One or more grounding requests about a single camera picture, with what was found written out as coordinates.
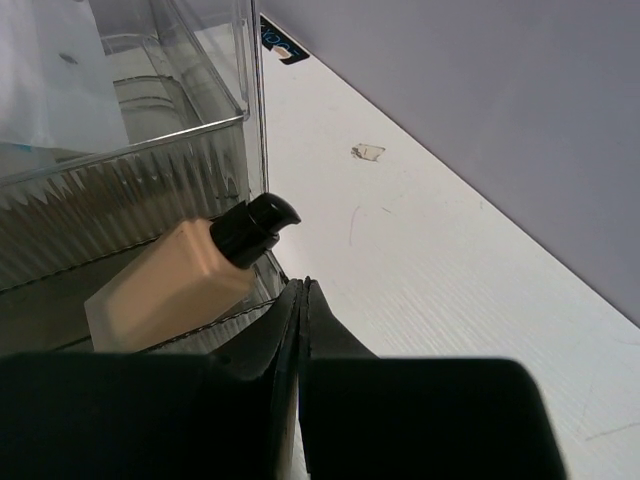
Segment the foundation bottle black pump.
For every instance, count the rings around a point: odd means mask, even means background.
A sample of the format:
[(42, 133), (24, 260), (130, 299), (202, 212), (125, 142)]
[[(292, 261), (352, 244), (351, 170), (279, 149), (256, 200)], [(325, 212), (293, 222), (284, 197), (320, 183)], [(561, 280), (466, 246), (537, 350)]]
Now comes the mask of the foundation bottle black pump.
[(263, 193), (213, 220), (180, 222), (85, 302), (94, 351), (142, 351), (213, 322), (250, 294), (253, 265), (300, 221)]

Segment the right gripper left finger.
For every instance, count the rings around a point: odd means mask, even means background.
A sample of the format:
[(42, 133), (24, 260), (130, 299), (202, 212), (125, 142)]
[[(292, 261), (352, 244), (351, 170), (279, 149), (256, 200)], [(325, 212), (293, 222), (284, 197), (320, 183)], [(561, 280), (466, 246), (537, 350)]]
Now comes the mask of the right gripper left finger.
[(285, 479), (303, 284), (207, 354), (1, 361), (5, 479)]

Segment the clear acrylic makeup organizer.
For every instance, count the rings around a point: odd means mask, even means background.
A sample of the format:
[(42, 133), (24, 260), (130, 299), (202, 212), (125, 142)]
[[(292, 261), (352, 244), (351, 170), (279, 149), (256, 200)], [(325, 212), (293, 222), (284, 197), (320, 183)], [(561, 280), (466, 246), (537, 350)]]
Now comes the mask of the clear acrylic makeup organizer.
[(1, 5), (1, 352), (88, 351), (85, 301), (268, 188), (255, 1)]

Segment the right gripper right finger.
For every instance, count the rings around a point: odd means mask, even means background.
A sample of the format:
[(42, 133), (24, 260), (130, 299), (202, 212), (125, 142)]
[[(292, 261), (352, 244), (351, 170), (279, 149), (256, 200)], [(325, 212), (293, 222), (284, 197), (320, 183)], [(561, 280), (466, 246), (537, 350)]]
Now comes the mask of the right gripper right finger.
[(315, 280), (300, 310), (299, 422), (313, 479), (559, 479), (536, 382), (507, 358), (379, 357)]

